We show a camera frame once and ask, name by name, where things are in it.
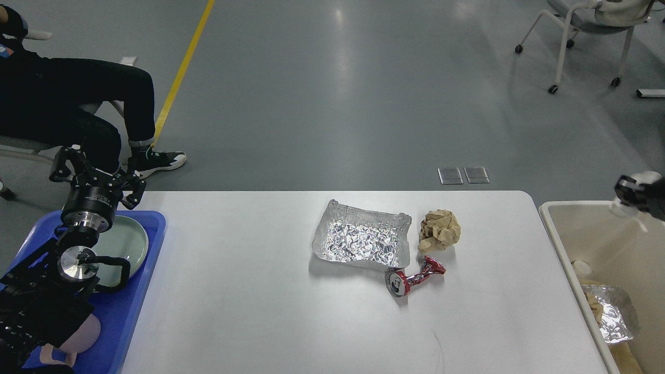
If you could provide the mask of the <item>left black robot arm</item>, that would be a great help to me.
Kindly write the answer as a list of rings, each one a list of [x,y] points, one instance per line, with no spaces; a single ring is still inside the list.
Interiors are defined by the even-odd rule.
[[[2,373],[25,372],[31,353],[65,343],[92,315],[91,293],[126,287],[130,261],[97,254],[93,246],[112,228],[119,204],[141,201],[147,183],[129,158],[123,173],[92,166],[78,146],[62,147],[49,179],[70,193],[54,236],[2,277]]]

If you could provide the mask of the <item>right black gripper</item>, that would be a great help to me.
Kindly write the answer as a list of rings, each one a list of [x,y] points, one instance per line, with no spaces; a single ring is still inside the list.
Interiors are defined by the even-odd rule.
[[[629,176],[620,176],[615,184],[618,201],[629,208],[648,213],[664,221],[664,178],[648,184]]]

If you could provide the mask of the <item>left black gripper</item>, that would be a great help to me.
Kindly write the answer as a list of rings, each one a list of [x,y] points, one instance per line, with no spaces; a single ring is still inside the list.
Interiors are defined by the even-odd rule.
[[[147,189],[147,181],[133,165],[119,169],[107,182],[107,173],[95,168],[85,152],[70,147],[61,147],[55,155],[49,180],[71,186],[61,222],[69,228],[82,226],[97,232],[113,227],[119,203],[133,210]]]

